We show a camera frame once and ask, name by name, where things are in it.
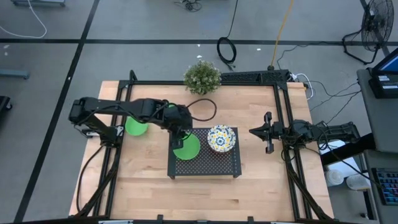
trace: white container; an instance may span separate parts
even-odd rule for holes
[[[371,188],[371,182],[361,174],[349,176],[346,182],[347,186],[352,190],[365,190]]]
[[[329,170],[325,172],[326,184],[328,187],[342,184],[344,181],[343,174],[338,170]]]

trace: wooden table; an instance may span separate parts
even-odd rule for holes
[[[103,82],[98,98],[114,100],[117,87],[118,82]],[[302,83],[288,83],[288,87],[294,119],[311,121]],[[192,176],[171,180],[167,176],[169,134],[150,124],[144,136],[124,135],[111,218],[153,220],[158,214],[163,214],[165,220],[245,221],[248,216],[253,216],[255,221],[294,221],[287,173],[280,158],[282,143],[274,141],[275,152],[266,154],[266,142],[248,131],[264,123],[263,116],[267,111],[272,112],[273,121],[277,121],[273,88],[221,86],[205,97],[216,102],[217,115],[208,122],[194,121],[193,126],[207,128],[227,124],[238,127],[242,175],[237,179],[231,176]],[[187,105],[200,96],[191,95],[183,85],[134,85],[131,100],[137,98],[167,99]],[[285,125],[288,125],[281,91],[280,98]],[[213,105],[202,101],[190,107],[190,111],[197,118],[207,118],[213,113]],[[105,124],[111,122],[109,115],[98,114],[97,117]],[[88,140],[82,166],[99,144],[99,138]],[[314,142],[308,147],[317,149]],[[90,162],[83,175],[81,207],[98,186],[103,155],[104,150]],[[303,149],[301,156],[308,191],[325,213],[332,217],[319,155]],[[296,191],[300,216],[305,217],[301,193],[298,189]],[[99,214],[104,213],[107,193],[105,190]],[[75,199],[76,193],[70,214],[76,213]]]

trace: patterned bowl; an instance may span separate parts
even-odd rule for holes
[[[207,142],[216,152],[228,152],[236,142],[235,132],[226,125],[216,125],[207,134]]]

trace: concrete floor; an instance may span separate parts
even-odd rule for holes
[[[46,39],[79,39],[94,0],[67,0],[66,8],[34,7],[47,26]],[[228,33],[234,1],[202,1],[203,8],[189,13],[172,0],[101,0],[89,39],[218,39]],[[240,1],[231,39],[275,40],[289,0]],[[295,2],[282,34],[282,40],[341,40],[360,28],[363,10],[359,0]],[[0,26],[24,35],[40,35],[42,28],[27,7],[0,2]],[[398,41],[395,24],[390,41]],[[0,32],[0,39],[13,38]],[[2,44],[0,68],[28,70],[28,80],[0,78],[0,95],[12,98],[14,109],[0,129],[0,223],[12,222],[42,146],[45,133],[75,54],[77,44]],[[278,57],[291,45],[281,45]],[[237,45],[236,71],[265,70],[271,61],[273,45]],[[372,53],[363,47],[350,47],[361,57]],[[68,215],[86,139],[67,120],[73,100],[98,96],[103,80],[127,79],[133,69],[141,80],[181,80],[182,74],[197,62],[197,56],[211,61],[222,72],[213,44],[85,44],[57,123],[24,221],[63,218]],[[377,56],[376,62],[383,59]],[[347,57],[342,46],[309,46],[287,52],[282,68],[305,73],[323,82],[336,93],[355,82],[356,71],[365,68]],[[314,84],[310,108],[328,97]],[[312,111],[313,122],[328,121],[348,100],[335,98]],[[359,94],[331,124],[353,121],[361,134],[370,132],[368,117]],[[362,193],[346,187],[330,188],[336,218],[346,222],[375,223],[359,217],[365,212]]]

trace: potted plant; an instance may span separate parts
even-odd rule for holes
[[[184,84],[192,94],[204,95],[215,91],[220,85],[221,72],[211,62],[199,60],[184,74]]]

